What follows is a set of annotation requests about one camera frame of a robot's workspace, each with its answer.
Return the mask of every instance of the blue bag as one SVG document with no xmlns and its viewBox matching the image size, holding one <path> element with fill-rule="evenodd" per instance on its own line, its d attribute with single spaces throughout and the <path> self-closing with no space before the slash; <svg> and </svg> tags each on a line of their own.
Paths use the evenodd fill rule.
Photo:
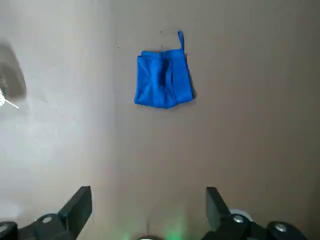
<svg viewBox="0 0 320 240">
<path fill-rule="evenodd" d="M 142 51 L 138 56 L 135 104 L 168 109 L 194 98 L 182 31 L 178 37 L 180 49 Z"/>
</svg>

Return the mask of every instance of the white string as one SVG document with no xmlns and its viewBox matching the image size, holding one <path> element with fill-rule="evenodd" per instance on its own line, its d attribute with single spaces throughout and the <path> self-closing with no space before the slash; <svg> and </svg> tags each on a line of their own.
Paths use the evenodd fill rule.
<svg viewBox="0 0 320 240">
<path fill-rule="evenodd" d="M 2 94 L 2 91 L 0 89 L 0 107 L 3 106 L 5 103 L 10 104 L 11 106 L 14 106 L 16 109 L 19 109 L 19 107 L 12 102 L 8 101 L 5 96 Z"/>
</svg>

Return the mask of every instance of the metal screw head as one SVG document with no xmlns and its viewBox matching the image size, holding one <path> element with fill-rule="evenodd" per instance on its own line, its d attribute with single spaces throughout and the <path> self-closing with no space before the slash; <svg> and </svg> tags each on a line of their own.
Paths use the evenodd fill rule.
<svg viewBox="0 0 320 240">
<path fill-rule="evenodd" d="M 236 221 L 238 224 L 244 222 L 244 218 L 242 216 L 240 216 L 240 215 L 235 215 L 233 220 Z"/>
<path fill-rule="evenodd" d="M 8 229 L 8 226 L 7 225 L 2 225 L 2 226 L 0 226 L 0 233 L 1 232 L 3 232 L 3 231 L 5 231 L 5 230 L 7 230 Z"/>
<path fill-rule="evenodd" d="M 283 225 L 282 223 L 277 223 L 277 224 L 275 225 L 275 228 L 276 228 L 278 231 L 280 231 L 280 232 L 285 232 L 285 231 L 287 231 L 286 226 Z"/>
<path fill-rule="evenodd" d="M 44 224 L 46 224 L 46 223 L 50 222 L 51 220 L 52 220 L 52 217 L 47 216 L 47 217 L 45 217 L 44 219 L 42 219 L 42 222 L 43 222 Z"/>
</svg>

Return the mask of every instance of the black mechanical arm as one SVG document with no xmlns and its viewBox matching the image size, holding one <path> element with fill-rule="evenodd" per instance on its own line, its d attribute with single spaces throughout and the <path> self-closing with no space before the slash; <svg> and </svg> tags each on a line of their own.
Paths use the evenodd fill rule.
<svg viewBox="0 0 320 240">
<path fill-rule="evenodd" d="M 201 240 L 307 240 L 293 225 L 271 221 L 266 228 L 240 214 L 231 214 L 215 187 L 206 188 L 206 217 L 211 231 Z"/>
<path fill-rule="evenodd" d="M 75 240 L 91 212 L 91 188 L 82 186 L 58 213 L 43 215 L 20 229 L 13 221 L 0 222 L 0 240 Z"/>
</svg>

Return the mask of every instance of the gray floor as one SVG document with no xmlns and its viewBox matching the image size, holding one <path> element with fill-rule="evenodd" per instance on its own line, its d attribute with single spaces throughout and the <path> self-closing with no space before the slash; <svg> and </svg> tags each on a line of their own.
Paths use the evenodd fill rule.
<svg viewBox="0 0 320 240">
<path fill-rule="evenodd" d="M 21 226 L 91 185 L 82 239 L 200 239 L 205 187 L 262 225 L 320 237 L 319 3 L 8 0 L 26 83 L 0 108 L 0 218 Z M 185 34 L 197 98 L 137 106 L 136 57 Z"/>
</svg>

